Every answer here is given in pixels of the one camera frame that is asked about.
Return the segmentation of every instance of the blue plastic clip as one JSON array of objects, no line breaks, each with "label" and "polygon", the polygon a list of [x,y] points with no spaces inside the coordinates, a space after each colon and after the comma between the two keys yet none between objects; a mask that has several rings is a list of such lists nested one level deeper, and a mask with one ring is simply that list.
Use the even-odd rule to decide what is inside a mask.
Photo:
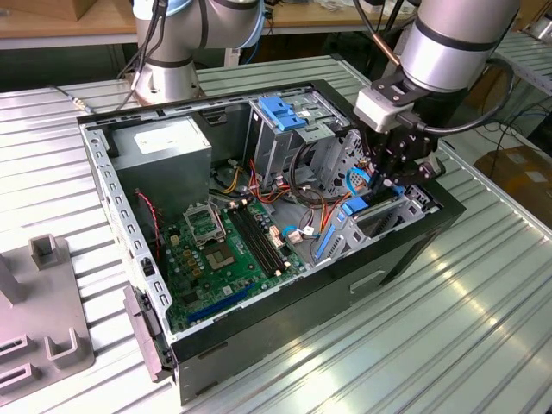
[{"label": "blue plastic clip", "polygon": [[307,121],[299,118],[292,111],[291,105],[282,101],[281,97],[260,97],[259,105],[268,117],[274,121],[280,131],[301,128],[307,124]]},{"label": "blue plastic clip", "polygon": [[369,205],[364,201],[362,198],[352,198],[342,205],[342,210],[345,211],[345,214],[348,216],[352,216],[355,213],[358,213],[359,211],[363,211],[367,209]]}]

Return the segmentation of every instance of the wooden table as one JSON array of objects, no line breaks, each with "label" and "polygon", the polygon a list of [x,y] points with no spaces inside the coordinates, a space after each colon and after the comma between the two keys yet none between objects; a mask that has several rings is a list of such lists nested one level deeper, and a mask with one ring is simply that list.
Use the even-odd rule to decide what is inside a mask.
[{"label": "wooden table", "polygon": [[[274,8],[273,35],[365,30],[353,7],[329,11],[317,3],[281,3]],[[377,22],[379,14],[369,14]],[[268,34],[267,25],[263,34]],[[107,45],[136,42],[135,18],[128,0],[97,0],[78,21],[21,11],[0,16],[0,49]]]}]

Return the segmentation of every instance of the cardboard box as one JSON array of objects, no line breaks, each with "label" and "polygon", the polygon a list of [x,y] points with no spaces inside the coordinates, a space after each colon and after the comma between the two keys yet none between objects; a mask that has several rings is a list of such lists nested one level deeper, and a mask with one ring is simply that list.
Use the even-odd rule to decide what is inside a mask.
[{"label": "cardboard box", "polygon": [[0,0],[0,8],[77,21],[96,0]]},{"label": "cardboard box", "polygon": [[[495,151],[475,162],[487,177]],[[530,147],[500,150],[492,181],[552,229],[552,166]]]}]

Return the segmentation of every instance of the motherboard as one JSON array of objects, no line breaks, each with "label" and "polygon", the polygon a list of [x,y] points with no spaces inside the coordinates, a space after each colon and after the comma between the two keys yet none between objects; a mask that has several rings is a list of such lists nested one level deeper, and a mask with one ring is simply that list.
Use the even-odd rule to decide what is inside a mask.
[{"label": "motherboard", "polygon": [[304,272],[262,203],[191,213],[161,230],[172,328],[181,331]]}]

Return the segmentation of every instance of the pcie slot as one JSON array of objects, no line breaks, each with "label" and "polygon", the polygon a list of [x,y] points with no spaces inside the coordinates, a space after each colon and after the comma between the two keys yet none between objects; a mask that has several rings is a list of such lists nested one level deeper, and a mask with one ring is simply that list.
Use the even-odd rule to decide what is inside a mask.
[{"label": "pcie slot", "polygon": [[240,290],[239,292],[234,293],[231,296],[228,296],[227,298],[221,299],[215,304],[210,304],[206,308],[197,310],[193,313],[191,313],[188,318],[188,323],[196,322],[198,319],[204,319],[206,317],[210,317],[214,313],[217,313],[218,311],[223,310],[224,308],[228,308],[229,306],[233,304],[237,304],[241,300],[245,299],[248,295],[249,290],[254,286],[254,284],[249,285],[245,287],[244,289]]}]

